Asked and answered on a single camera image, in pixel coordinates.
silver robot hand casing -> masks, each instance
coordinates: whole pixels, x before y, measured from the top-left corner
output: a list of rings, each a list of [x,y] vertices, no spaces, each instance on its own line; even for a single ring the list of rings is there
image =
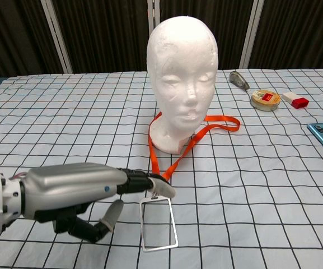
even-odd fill
[[[39,210],[52,210],[97,201],[116,194],[127,175],[102,164],[78,163],[32,168],[23,180],[24,217],[33,219]]]

dark background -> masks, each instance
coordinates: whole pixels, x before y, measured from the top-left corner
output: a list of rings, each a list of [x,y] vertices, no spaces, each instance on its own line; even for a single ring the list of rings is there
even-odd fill
[[[160,0],[214,34],[219,69],[238,68],[253,0]],[[145,71],[147,0],[53,0],[74,73]],[[323,0],[265,0],[249,68],[323,68]],[[62,73],[40,1],[0,0],[0,77]]]

clear id card holder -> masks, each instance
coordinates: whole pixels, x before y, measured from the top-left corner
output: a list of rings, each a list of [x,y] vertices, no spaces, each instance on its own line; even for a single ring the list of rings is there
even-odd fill
[[[171,200],[153,194],[140,200],[141,244],[143,251],[176,248],[177,240]]]

orange lanyard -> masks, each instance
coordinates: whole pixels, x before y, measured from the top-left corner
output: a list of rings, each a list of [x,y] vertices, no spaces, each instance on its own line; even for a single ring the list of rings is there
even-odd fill
[[[151,122],[153,123],[157,118],[159,118],[161,116],[161,112],[159,114],[157,114],[157,116],[155,117],[155,119]],[[166,171],[165,173],[163,173],[163,177],[166,180],[169,180],[171,178],[171,175],[173,174],[173,172],[175,171],[175,169],[177,168],[177,166],[179,165],[179,162],[181,161],[181,159],[183,157],[185,157],[185,155],[187,153],[189,153],[189,151],[193,148],[193,146],[195,146],[203,137],[204,135],[206,135],[206,133],[208,131],[210,131],[212,128],[221,128],[221,129],[225,129],[227,131],[230,132],[236,132],[238,131],[238,129],[240,129],[240,121],[234,117],[231,116],[224,116],[224,115],[211,115],[211,116],[206,116],[204,121],[206,122],[233,122],[236,125],[235,126],[225,126],[225,125],[221,125],[221,124],[210,124],[205,126],[204,128],[201,129],[201,131],[199,131],[190,141],[190,143],[188,144],[188,146],[186,147],[184,153],[182,153],[182,155],[176,160],[176,162],[174,162]],[[150,126],[149,126],[149,131],[148,131],[148,143],[149,143],[149,151],[150,151],[150,159],[151,159],[151,167],[152,167],[152,172],[156,173],[156,174],[160,174],[160,170],[159,170],[159,164],[157,161],[157,156],[155,154],[154,148],[152,146],[152,140],[150,137]]]

table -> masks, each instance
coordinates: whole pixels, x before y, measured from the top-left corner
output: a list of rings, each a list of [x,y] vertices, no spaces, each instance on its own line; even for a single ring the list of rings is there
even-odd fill
[[[130,194],[115,233],[97,244],[16,220],[0,234],[0,268],[323,268],[323,147],[307,129],[323,122],[323,69],[238,71],[251,89],[218,71],[208,114],[235,116],[240,130],[213,129],[171,179],[178,248],[141,250],[138,202],[146,194]],[[250,95],[259,88],[310,103],[255,110]],[[0,85],[0,172],[85,161],[149,170],[147,130],[157,112],[146,72],[8,78]],[[161,170],[177,157],[157,155]],[[95,223],[116,198],[82,218]],[[150,235],[168,240],[161,230]]]

